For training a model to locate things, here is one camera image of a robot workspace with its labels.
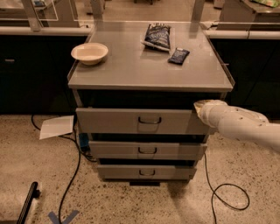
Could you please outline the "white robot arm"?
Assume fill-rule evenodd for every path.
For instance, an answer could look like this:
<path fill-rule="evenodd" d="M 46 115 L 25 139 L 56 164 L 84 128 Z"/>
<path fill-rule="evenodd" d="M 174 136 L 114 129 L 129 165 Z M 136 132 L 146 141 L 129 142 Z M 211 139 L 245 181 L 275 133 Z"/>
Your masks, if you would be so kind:
<path fill-rule="evenodd" d="M 194 107 L 199 119 L 222 136 L 280 152 L 280 124 L 270 122 L 265 115 L 221 100 L 196 101 Z"/>

